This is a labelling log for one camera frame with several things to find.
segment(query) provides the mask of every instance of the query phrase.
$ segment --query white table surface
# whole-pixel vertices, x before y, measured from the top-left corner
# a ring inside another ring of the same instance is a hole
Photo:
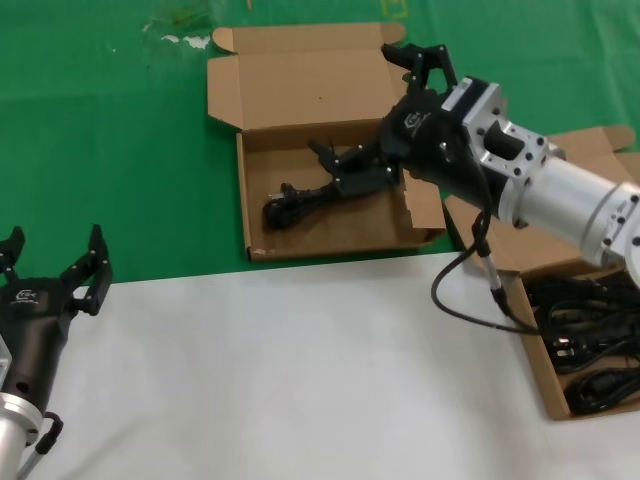
[[[640,413],[546,418],[519,338],[440,313],[453,256],[112,287],[36,479],[635,479]],[[500,317],[470,265],[444,301]]]

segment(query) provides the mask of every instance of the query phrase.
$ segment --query green mat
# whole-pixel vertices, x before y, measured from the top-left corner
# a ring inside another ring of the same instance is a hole
[[[19,272],[61,271],[93,222],[120,282],[265,267],[244,257],[233,131],[206,115],[205,64],[216,52],[165,35],[397,20],[415,43],[446,43],[460,76],[502,83],[510,116],[527,128],[640,128],[640,0],[253,5],[1,2],[0,237],[24,227]],[[425,252],[451,248],[443,238]]]

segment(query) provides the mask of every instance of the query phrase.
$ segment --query brown box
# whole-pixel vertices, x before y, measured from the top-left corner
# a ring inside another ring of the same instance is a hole
[[[590,128],[552,137],[552,141],[565,149],[569,161],[593,173],[613,182],[640,181],[640,153],[619,153],[619,150],[635,142],[634,132],[629,127],[618,125]],[[469,246],[473,242],[471,224],[479,210],[455,197],[449,197],[445,205],[464,244]],[[517,230],[495,220],[491,222],[488,240],[496,267],[519,274],[507,288],[509,303],[514,313],[531,325],[536,322],[525,291],[525,285],[529,282],[545,275],[586,275],[591,278],[602,275],[602,272],[580,259],[580,251],[576,247],[534,227]],[[590,370],[607,366],[628,366],[627,360],[608,357],[583,372],[557,375],[540,337],[522,336],[522,341],[552,419],[590,418],[640,410],[640,399],[634,395],[618,407],[597,415],[573,415],[567,405],[564,388],[576,377]]]
[[[209,60],[209,115],[237,135],[245,246],[251,260],[418,248],[445,231],[434,185],[404,175],[395,190],[333,205],[285,231],[263,227],[280,184],[318,188],[331,177],[310,140],[338,152],[367,143],[404,95],[405,70],[380,47],[401,24],[218,28],[214,43],[237,55]]]

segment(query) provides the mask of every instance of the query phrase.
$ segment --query black cable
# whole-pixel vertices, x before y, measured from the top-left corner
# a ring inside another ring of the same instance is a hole
[[[634,345],[634,344],[640,346],[640,337],[625,338],[624,340],[620,340],[619,342],[611,345],[610,347],[607,347],[604,350],[598,353],[595,353],[591,357],[587,357],[586,360],[582,360],[574,363],[567,363],[564,365],[556,364],[557,362],[554,361],[554,359],[557,359],[557,357],[554,357],[551,354],[549,356],[551,357],[551,362],[554,364],[556,373],[560,375],[568,375],[570,373],[581,372],[582,370],[589,368],[592,365],[595,365],[604,357],[608,357],[611,355],[621,355],[625,353],[621,351],[623,350],[623,347],[626,347],[628,345]],[[635,358],[635,354],[628,354],[628,356]]]
[[[507,314],[507,316],[516,324],[520,325],[521,328],[500,325],[498,323],[481,320],[479,318],[472,317],[470,315],[466,315],[461,312],[457,312],[447,307],[438,298],[438,288],[440,287],[442,280],[444,280],[444,278],[447,275],[449,275],[456,267],[461,265],[465,260],[470,258],[478,250],[479,244],[481,242],[486,241],[487,233],[489,231],[489,225],[491,222],[491,212],[493,211],[489,183],[487,182],[484,172],[482,171],[482,167],[473,160],[471,160],[470,163],[473,165],[473,167],[476,170],[477,177],[478,177],[478,184],[480,186],[480,190],[482,193],[482,200],[483,200],[482,212],[478,215],[478,219],[480,220],[480,229],[477,235],[474,236],[474,242],[471,244],[471,246],[467,248],[464,252],[462,252],[460,255],[458,255],[458,257],[453,262],[451,262],[449,265],[444,267],[442,271],[436,276],[436,278],[433,281],[433,284],[431,285],[431,300],[436,305],[436,307],[438,307],[443,312],[448,313],[449,315],[452,315],[466,322],[473,323],[475,325],[493,328],[494,330],[500,330],[503,332],[517,333],[520,335],[540,335],[540,332],[537,328],[532,327],[531,325],[528,325],[527,323],[517,318],[517,316],[513,314],[513,312],[511,312],[511,309],[506,305],[506,302],[505,304],[500,305],[501,308],[504,308],[506,310],[505,314]]]
[[[280,196],[263,207],[265,224],[270,230],[289,228],[339,198],[333,182],[316,190],[297,190],[292,185],[283,183]]]
[[[52,423],[51,427],[49,427],[49,431],[45,433],[36,444],[35,450],[40,455],[46,455],[49,453],[49,450],[51,450],[56,444],[56,441],[62,432],[62,427],[64,427],[64,422],[53,412],[45,413],[44,418],[50,419]]]
[[[640,391],[640,368],[605,368],[565,389],[569,409],[578,415],[602,412]]]

